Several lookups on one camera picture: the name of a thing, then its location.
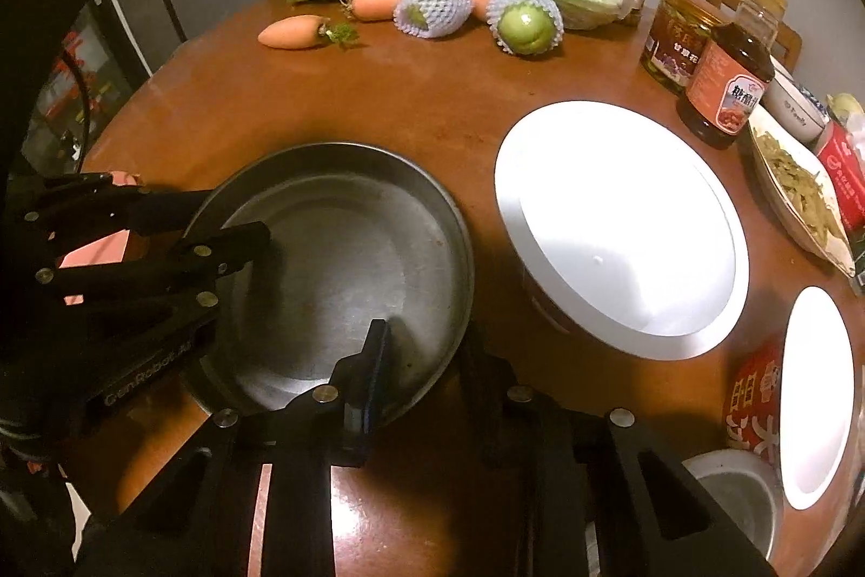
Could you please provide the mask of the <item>steel plate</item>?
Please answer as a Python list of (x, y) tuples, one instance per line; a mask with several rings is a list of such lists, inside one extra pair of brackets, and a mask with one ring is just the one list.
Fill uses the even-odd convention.
[(474, 303), (471, 237), (450, 193), (383, 148), (311, 143), (218, 186), (185, 236), (248, 223), (270, 242), (218, 278), (216, 343), (185, 375), (202, 409), (283, 409), (359, 353), (375, 319), (391, 334), (383, 419), (412, 409), (455, 356)]

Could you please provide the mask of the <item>deep steel bowl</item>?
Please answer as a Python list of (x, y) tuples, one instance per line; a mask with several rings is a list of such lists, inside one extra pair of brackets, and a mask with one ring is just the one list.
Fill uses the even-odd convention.
[(750, 451), (726, 448), (690, 457), (683, 467), (771, 561), (783, 521), (783, 491), (770, 464)]

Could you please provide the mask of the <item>small red paper bowl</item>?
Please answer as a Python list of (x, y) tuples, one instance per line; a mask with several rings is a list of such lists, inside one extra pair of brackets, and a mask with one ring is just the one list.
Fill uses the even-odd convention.
[(741, 364), (724, 404), (729, 447), (770, 464), (787, 504), (805, 511), (842, 463), (855, 368), (842, 313), (827, 291), (802, 290), (786, 328)]

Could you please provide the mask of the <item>front carrot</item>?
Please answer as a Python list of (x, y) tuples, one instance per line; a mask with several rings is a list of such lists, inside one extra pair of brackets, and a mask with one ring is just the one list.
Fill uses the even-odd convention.
[(346, 48), (358, 41), (354, 25), (333, 23), (317, 15), (286, 17), (270, 23), (258, 34), (258, 42), (273, 50), (312, 50), (326, 45)]

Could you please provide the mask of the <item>large red paper bowl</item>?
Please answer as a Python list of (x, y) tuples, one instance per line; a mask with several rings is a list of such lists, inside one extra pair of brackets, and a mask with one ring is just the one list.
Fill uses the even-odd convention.
[(707, 161), (652, 118), (598, 101), (537, 108), (501, 142), (494, 189), (531, 280), (616, 350), (692, 359), (741, 318), (741, 218)]

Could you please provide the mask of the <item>middle carrot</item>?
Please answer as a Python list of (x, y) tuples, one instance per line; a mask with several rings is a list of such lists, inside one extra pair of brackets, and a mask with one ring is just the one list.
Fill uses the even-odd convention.
[(402, 0), (349, 0), (344, 10), (350, 19), (359, 22), (385, 22), (393, 19), (393, 13)]

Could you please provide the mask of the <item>left netted green fruit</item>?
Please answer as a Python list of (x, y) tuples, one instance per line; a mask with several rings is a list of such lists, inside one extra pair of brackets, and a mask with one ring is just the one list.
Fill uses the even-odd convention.
[(400, 0), (393, 22), (410, 37), (449, 37), (465, 25), (474, 10), (474, 0)]

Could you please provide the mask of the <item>netted green fruit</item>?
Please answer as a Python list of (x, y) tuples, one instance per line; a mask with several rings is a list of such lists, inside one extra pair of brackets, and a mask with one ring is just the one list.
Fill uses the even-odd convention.
[(553, 0), (490, 0), (487, 25), (512, 56), (542, 56), (562, 42), (563, 17)]
[(400, 0), (393, 22), (410, 37), (449, 37), (465, 25), (474, 10), (474, 0)]

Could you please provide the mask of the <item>white dish of vegetables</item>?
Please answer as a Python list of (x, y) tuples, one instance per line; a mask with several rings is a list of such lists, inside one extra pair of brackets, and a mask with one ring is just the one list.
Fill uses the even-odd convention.
[(761, 188), (789, 236), (852, 280), (852, 249), (820, 160), (762, 105), (750, 114), (748, 130)]

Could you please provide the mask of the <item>right netted green fruit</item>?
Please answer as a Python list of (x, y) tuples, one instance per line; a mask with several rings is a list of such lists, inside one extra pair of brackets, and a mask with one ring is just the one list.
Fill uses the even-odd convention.
[(512, 56), (542, 56), (562, 42), (563, 17), (553, 0), (490, 0), (487, 25)]

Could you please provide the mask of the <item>dark sauce bottle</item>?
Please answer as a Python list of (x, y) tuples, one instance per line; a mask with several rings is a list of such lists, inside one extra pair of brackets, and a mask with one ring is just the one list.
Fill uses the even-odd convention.
[(745, 128), (774, 76), (771, 56), (767, 64), (756, 50), (731, 54), (731, 42), (724, 48), (717, 37), (731, 21), (715, 29), (705, 45), (698, 67), (677, 104), (682, 122), (711, 147), (724, 149), (735, 142)]

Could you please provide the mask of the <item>red tissue box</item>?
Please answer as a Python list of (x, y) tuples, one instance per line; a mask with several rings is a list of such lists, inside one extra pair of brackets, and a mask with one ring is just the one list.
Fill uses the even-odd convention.
[(850, 146), (849, 133), (832, 120), (818, 137), (815, 155), (830, 177), (844, 229), (847, 233), (861, 230), (865, 218), (863, 174)]

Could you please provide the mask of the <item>white ceramic bowl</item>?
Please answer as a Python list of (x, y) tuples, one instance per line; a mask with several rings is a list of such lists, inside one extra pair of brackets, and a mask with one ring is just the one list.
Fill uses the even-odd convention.
[(776, 57), (771, 58), (771, 63), (774, 76), (761, 104), (791, 136), (803, 145), (812, 145), (827, 128), (830, 114)]

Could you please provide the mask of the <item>glass jar gold lid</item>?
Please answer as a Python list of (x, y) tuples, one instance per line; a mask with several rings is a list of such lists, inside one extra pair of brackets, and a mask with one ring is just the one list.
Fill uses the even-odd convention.
[(660, 0), (642, 48), (642, 67), (669, 91), (681, 94), (713, 32), (726, 23), (727, 17), (705, 0)]

